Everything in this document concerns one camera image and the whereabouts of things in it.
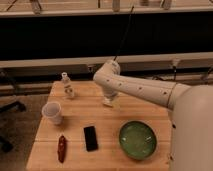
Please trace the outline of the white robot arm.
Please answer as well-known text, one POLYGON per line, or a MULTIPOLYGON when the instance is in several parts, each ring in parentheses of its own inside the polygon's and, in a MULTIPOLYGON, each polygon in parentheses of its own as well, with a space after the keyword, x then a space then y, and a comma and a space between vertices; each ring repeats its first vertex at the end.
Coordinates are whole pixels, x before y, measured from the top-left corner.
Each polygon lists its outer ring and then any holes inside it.
POLYGON ((122 92, 171 112, 169 171, 213 171, 213 86, 121 76, 114 60, 106 61, 93 80, 105 98, 122 92))

